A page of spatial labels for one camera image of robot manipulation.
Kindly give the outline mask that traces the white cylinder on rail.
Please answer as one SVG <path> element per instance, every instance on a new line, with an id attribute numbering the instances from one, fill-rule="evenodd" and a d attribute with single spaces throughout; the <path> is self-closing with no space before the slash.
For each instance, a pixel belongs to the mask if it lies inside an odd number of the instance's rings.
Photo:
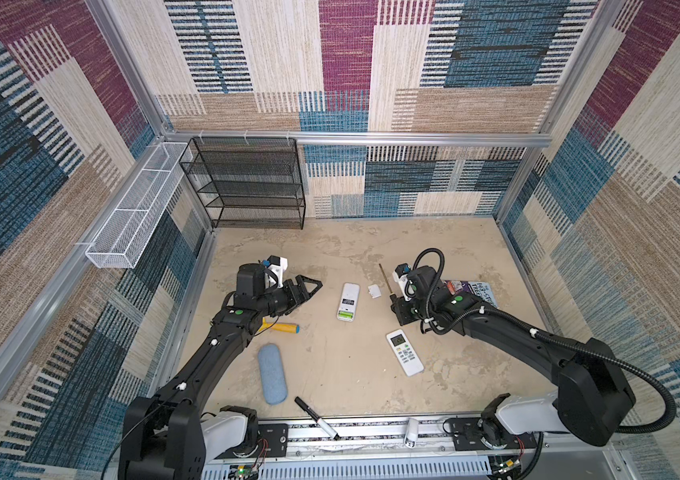
<path id="1" fill-rule="evenodd" d="M 419 437 L 419 421 L 416 418 L 410 417 L 407 420 L 407 425 L 404 435 L 404 445 L 407 448 L 415 448 Z"/>

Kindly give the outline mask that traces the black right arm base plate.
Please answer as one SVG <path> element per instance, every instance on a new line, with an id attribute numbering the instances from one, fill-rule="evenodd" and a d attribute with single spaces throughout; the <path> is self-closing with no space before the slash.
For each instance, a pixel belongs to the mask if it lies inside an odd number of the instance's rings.
<path id="1" fill-rule="evenodd" d="M 449 417 L 442 422 L 457 451 L 534 450 L 535 434 L 511 434 L 495 420 L 480 417 Z"/>

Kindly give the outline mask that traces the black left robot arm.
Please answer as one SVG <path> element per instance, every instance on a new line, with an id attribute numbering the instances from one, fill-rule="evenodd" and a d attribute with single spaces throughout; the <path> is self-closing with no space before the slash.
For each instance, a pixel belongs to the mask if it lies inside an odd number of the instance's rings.
<path id="1" fill-rule="evenodd" d="M 207 400 L 234 359 L 267 317 L 287 316 L 322 287 L 303 275 L 286 279 L 275 257 L 239 267 L 201 346 L 163 387 L 128 406 L 123 437 L 114 451 L 120 479 L 198 479 L 207 461 L 224 453 L 261 452 L 252 409 L 227 407 L 202 421 Z"/>

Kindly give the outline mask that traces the aluminium front rail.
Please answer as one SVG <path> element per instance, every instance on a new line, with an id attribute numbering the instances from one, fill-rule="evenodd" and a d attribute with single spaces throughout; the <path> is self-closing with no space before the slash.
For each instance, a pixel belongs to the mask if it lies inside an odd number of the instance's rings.
<path id="1" fill-rule="evenodd" d="M 407 420 L 419 421 L 415 448 L 404 445 Z M 334 441 L 309 418 L 258 419 L 287 423 L 289 440 L 284 458 L 213 460 L 198 479 L 416 479 L 513 478 L 612 479 L 627 469 L 611 445 L 593 447 L 570 434 L 535 434 L 534 450 L 457 451 L 442 430 L 449 417 L 429 414 L 339 417 L 326 421 L 339 433 Z"/>

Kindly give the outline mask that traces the white remote with red buttons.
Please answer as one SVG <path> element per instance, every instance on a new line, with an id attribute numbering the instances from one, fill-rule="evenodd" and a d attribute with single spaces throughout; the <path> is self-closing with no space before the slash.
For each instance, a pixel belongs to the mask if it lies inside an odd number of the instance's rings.
<path id="1" fill-rule="evenodd" d="M 340 302 L 336 318 L 340 321 L 351 322 L 356 318 L 360 286 L 354 283 L 345 283 L 341 292 Z"/>

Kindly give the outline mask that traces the blue grey glasses case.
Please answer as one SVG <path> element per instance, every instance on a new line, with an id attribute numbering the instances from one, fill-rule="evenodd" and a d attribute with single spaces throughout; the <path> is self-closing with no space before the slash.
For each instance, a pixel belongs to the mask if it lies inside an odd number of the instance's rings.
<path id="1" fill-rule="evenodd" d="M 277 345 L 269 343 L 258 352 L 263 397 L 268 405 L 278 405 L 288 396 L 288 387 L 281 353 Z"/>

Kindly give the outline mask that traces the yellow scraper with blue tip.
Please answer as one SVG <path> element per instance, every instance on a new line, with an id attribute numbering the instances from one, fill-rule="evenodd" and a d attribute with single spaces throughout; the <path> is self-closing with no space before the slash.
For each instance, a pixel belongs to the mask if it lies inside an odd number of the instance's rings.
<path id="1" fill-rule="evenodd" d="M 282 323 L 279 318 L 264 319 L 261 327 L 256 332 L 256 335 L 260 335 L 269 330 L 297 334 L 300 332 L 300 326 L 294 323 Z"/>

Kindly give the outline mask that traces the black marker pen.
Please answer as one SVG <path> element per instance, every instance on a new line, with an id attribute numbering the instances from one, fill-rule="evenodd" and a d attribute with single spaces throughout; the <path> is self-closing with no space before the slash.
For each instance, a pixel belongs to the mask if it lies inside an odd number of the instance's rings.
<path id="1" fill-rule="evenodd" d="M 323 430 L 331 440 L 337 441 L 341 439 L 339 433 L 318 413 L 316 413 L 302 398 L 296 396 L 294 398 L 296 405 L 304 411 L 309 417 Z"/>

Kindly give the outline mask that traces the black yellow screwdriver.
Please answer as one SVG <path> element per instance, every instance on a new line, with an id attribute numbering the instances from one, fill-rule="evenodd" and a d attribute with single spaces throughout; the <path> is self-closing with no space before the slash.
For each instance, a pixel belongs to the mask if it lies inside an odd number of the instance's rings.
<path id="1" fill-rule="evenodd" d="M 384 279 L 384 283 L 385 283 L 385 285 L 386 285 L 386 288 L 387 288 L 387 291 L 388 291 L 389 296 L 392 297 L 392 298 L 395 298 L 395 292 L 393 291 L 393 289 L 392 289 L 392 287 L 391 287 L 391 285 L 390 285 L 390 281 L 389 281 L 388 275 L 387 275 L 387 273 L 386 273 L 386 271 L 385 271 L 383 265 L 382 265 L 381 263 L 378 263 L 378 267 L 379 267 L 380 272 L 381 272 L 381 275 L 382 275 L 382 277 L 383 277 L 383 279 Z"/>

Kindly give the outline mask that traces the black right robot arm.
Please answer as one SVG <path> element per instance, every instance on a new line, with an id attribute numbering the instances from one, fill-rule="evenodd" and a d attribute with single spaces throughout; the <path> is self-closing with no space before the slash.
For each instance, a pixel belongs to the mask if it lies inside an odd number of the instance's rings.
<path id="1" fill-rule="evenodd" d="M 470 290 L 455 290 L 436 269 L 406 264 L 393 280 L 401 292 L 391 309 L 402 325 L 420 322 L 425 333 L 456 333 L 485 342 L 543 375 L 555 390 L 546 397 L 507 395 L 488 409 L 488 423 L 508 433 L 567 432 L 604 446 L 636 403 L 626 363 L 594 338 L 582 343 L 540 330 L 496 308 Z"/>

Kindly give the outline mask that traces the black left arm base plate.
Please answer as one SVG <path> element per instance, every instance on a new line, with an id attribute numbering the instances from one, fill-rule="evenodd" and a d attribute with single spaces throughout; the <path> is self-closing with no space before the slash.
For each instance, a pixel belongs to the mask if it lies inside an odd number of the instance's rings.
<path id="1" fill-rule="evenodd" d="M 289 426 L 287 423 L 260 424 L 257 433 L 245 435 L 242 444 L 217 454 L 208 454 L 206 463 L 213 460 L 254 460 L 259 455 L 267 459 L 284 458 L 287 455 Z"/>

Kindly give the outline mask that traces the white air conditioner remote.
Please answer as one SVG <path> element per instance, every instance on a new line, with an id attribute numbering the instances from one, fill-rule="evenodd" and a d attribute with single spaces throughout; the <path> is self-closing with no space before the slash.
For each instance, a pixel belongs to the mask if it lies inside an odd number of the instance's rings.
<path id="1" fill-rule="evenodd" d="M 424 371 L 422 361 L 403 330 L 390 332 L 386 339 L 407 377 Z"/>

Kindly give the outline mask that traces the white battery cover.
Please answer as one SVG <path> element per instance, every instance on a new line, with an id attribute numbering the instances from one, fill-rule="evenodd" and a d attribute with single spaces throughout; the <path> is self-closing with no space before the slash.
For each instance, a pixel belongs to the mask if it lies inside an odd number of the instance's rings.
<path id="1" fill-rule="evenodd" d="M 379 298 L 382 295 L 379 286 L 376 284 L 368 286 L 368 293 L 373 299 Z"/>

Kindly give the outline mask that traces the colourful magazine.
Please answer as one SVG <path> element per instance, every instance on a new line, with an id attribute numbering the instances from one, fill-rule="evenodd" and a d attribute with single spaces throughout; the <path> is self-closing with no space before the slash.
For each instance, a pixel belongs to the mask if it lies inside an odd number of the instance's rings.
<path id="1" fill-rule="evenodd" d="M 448 298 L 450 306 L 468 309 L 479 302 L 484 302 L 497 307 L 494 293 L 486 282 L 448 280 L 446 286 L 450 292 Z"/>

